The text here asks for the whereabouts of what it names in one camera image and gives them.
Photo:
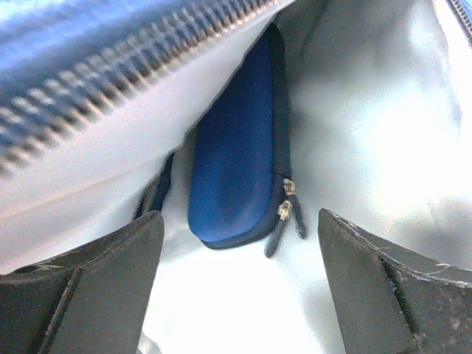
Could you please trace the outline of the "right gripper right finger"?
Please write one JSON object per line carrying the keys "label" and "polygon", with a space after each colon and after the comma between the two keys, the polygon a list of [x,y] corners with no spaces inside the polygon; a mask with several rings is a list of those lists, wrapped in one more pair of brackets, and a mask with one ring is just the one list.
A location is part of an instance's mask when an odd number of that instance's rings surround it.
{"label": "right gripper right finger", "polygon": [[471,271],[321,209],[319,245],[347,353],[470,353]]}

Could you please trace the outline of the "blue pencil case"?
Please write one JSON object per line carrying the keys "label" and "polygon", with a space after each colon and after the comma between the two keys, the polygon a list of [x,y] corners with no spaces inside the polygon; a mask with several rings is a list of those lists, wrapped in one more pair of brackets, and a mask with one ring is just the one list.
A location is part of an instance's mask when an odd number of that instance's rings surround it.
{"label": "blue pencil case", "polygon": [[285,43],[270,25],[198,123],[188,223],[205,246],[266,239],[271,257],[290,219],[307,237],[291,177],[289,118]]}

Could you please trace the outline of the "navy blue student backpack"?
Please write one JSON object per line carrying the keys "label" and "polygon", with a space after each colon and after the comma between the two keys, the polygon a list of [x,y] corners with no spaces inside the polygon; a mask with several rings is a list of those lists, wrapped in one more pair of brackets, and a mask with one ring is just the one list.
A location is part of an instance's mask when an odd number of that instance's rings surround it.
{"label": "navy blue student backpack", "polygon": [[[270,25],[308,234],[211,249],[190,230],[198,123]],[[471,271],[469,1],[3,1],[1,276],[159,212],[135,353],[347,353],[328,209]]]}

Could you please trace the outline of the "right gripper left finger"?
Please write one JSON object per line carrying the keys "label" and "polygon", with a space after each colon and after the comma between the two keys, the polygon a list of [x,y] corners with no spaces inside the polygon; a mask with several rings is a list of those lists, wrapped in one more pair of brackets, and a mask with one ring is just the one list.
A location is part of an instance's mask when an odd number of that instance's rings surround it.
{"label": "right gripper left finger", "polygon": [[1,352],[135,353],[163,239],[153,211],[1,276]]}

